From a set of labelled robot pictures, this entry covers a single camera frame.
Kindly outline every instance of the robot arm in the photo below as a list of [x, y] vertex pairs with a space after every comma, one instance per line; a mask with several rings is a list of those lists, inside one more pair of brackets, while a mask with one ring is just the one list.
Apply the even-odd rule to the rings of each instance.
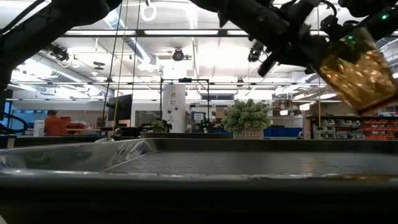
[[398, 0], [339, 0], [341, 7], [347, 7], [354, 17], [365, 20], [354, 24], [339, 25], [336, 9], [325, 0], [292, 0], [280, 8], [272, 5], [273, 0], [192, 0], [197, 6], [217, 12], [222, 27], [227, 21], [236, 24], [267, 47], [269, 58], [261, 65], [259, 74], [264, 76], [279, 62], [287, 65], [317, 68], [327, 55], [326, 38], [310, 35], [310, 27], [304, 23], [307, 16], [321, 2], [332, 7], [334, 14], [322, 21], [322, 31], [330, 40], [338, 40], [354, 27], [366, 27], [375, 40], [381, 39], [397, 28]]
[[104, 18], [121, 2], [122, 0], [52, 0], [15, 28], [3, 29], [0, 34], [1, 90], [7, 87], [12, 71], [18, 65], [73, 27], [92, 24]]

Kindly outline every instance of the green succulent plant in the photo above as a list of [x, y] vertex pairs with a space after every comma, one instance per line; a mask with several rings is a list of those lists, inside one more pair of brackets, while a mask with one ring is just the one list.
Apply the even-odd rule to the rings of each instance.
[[163, 122], [155, 120], [154, 122], [152, 122], [152, 128], [159, 128], [159, 129], [163, 130], [164, 129]]
[[247, 103], [236, 101], [234, 106], [225, 109], [224, 113], [221, 124], [230, 132], [241, 132], [247, 128], [266, 128], [271, 124], [268, 110], [262, 103], [254, 103], [252, 99]]

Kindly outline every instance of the orange shirt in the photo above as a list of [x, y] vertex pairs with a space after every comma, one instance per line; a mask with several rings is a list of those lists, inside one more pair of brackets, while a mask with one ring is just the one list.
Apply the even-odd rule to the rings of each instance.
[[46, 136], [61, 136], [67, 134], [61, 118], [49, 115], [44, 121], [44, 133]]

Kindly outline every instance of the potted plant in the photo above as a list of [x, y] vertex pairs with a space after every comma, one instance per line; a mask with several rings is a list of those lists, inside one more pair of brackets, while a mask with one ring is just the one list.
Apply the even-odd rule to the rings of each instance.
[[252, 99], [247, 103], [236, 101], [224, 113], [221, 124], [226, 131], [234, 133], [234, 139], [264, 139], [264, 128], [271, 123], [268, 110], [262, 103], [254, 103]]
[[152, 122], [152, 132], [163, 132], [164, 130], [164, 125], [162, 121], [155, 120]]

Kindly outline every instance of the computer screen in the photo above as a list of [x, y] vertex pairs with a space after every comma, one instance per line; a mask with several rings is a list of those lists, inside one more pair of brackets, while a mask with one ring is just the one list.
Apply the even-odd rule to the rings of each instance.
[[114, 114], [116, 111], [116, 101], [118, 102], [117, 106], [117, 120], [127, 120], [131, 119], [131, 105], [132, 105], [132, 95], [124, 95], [119, 96], [117, 98], [110, 98], [109, 103], [106, 104], [108, 107], [108, 121], [114, 120]]

